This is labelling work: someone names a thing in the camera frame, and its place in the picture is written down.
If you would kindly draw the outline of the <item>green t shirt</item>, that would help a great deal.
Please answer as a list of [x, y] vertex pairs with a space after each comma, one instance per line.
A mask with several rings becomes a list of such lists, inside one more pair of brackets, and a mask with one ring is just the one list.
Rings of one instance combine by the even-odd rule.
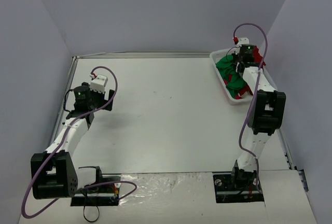
[[232, 55], [224, 56], [216, 63], [216, 68], [218, 69], [231, 97], [240, 100], [246, 93], [252, 95], [252, 92], [247, 83], [236, 72], [236, 65], [233, 64], [232, 61]]

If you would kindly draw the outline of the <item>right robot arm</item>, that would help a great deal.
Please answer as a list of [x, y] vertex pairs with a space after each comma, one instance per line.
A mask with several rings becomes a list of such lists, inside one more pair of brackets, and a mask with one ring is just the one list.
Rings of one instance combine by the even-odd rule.
[[241, 155], [236, 160], [230, 183], [233, 189], [243, 190], [253, 182], [259, 184], [259, 157], [268, 139], [281, 127], [286, 95], [275, 89], [264, 75], [263, 64], [254, 61], [254, 48], [240, 44], [232, 56], [238, 72], [253, 93], [252, 100], [239, 135]]

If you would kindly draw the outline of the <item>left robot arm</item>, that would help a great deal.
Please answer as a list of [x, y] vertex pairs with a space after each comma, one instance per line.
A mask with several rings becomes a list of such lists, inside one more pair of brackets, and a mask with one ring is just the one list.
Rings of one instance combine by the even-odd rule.
[[31, 158], [35, 199], [72, 198], [85, 186], [93, 192], [103, 189], [104, 178], [99, 175], [99, 167], [77, 167], [72, 156], [91, 127], [94, 111], [101, 107], [108, 111], [112, 109], [115, 91], [109, 90], [106, 99], [106, 84], [106, 79], [95, 78], [72, 90], [74, 108], [68, 113], [62, 131], [44, 152], [35, 153]]

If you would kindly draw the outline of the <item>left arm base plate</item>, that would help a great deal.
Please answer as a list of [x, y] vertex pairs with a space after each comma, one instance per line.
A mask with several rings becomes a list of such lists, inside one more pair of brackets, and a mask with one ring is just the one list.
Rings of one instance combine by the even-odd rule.
[[118, 206], [120, 184], [107, 184], [89, 189], [81, 188], [71, 199], [70, 206]]

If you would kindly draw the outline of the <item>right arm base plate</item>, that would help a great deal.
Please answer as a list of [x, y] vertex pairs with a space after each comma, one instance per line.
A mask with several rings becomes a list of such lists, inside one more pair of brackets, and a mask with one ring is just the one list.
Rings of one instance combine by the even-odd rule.
[[235, 179], [230, 172], [213, 173], [215, 200], [218, 204], [264, 202], [255, 185], [255, 174], [246, 173]]

